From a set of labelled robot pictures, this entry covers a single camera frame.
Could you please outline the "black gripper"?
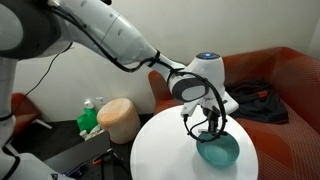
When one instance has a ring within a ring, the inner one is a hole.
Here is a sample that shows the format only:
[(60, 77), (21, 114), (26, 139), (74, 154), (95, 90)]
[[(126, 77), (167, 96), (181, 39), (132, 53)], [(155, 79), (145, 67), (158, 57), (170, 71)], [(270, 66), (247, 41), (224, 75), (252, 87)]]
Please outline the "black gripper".
[(210, 134), (214, 134), (216, 132), (215, 122), (217, 122), (218, 118), (220, 117), (220, 111), (216, 107), (214, 107), (213, 109), (203, 107), (202, 112), (206, 119), (209, 121), (208, 132)]

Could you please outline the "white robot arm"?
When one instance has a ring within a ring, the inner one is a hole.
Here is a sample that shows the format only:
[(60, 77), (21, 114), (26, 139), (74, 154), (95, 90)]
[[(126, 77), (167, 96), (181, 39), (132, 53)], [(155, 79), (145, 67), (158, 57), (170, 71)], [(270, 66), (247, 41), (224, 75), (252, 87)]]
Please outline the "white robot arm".
[(187, 66), (152, 47), (123, 16), (102, 0), (0, 0), (1, 134), (15, 125), (11, 95), (20, 60), (63, 53), (74, 43), (96, 52), (125, 72), (137, 63), (162, 75), (189, 117), (196, 106), (226, 116), (238, 103), (225, 91), (222, 57), (198, 54)]

